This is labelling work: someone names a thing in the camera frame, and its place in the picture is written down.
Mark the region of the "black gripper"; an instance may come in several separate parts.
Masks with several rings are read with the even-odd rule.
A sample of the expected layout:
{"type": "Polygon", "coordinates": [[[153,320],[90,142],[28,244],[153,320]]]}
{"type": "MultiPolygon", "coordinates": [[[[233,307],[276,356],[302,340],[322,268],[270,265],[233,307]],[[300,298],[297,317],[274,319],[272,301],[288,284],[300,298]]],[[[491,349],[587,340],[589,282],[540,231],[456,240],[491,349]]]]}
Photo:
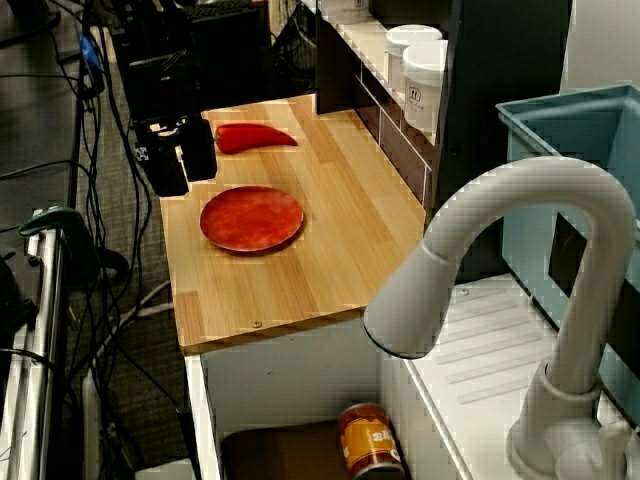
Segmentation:
{"type": "Polygon", "coordinates": [[[203,72],[195,53],[181,49],[122,62],[122,80],[136,136],[135,152],[159,197],[188,192],[189,181],[216,177],[215,142],[202,119],[203,72]]]}

